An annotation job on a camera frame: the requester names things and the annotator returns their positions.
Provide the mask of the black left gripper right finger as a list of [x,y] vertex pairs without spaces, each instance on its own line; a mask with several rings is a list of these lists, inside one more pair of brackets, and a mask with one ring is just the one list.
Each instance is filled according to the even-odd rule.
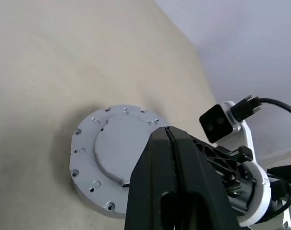
[[222,180],[194,145],[175,127],[166,129],[177,173],[179,206],[176,230],[238,230],[239,224]]

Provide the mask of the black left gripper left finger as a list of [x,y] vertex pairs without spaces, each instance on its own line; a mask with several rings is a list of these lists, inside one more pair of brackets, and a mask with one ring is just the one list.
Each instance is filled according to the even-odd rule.
[[133,169],[126,209],[126,230],[173,230],[176,225],[177,176],[166,127],[149,137]]

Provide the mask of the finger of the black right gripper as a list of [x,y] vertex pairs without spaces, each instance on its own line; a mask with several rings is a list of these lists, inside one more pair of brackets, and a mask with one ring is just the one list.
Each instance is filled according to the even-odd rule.
[[228,156],[218,150],[216,147],[209,145],[195,137],[192,137],[194,145],[205,156],[207,162],[220,175],[222,183],[225,188],[231,186],[235,181],[234,161],[230,160]]

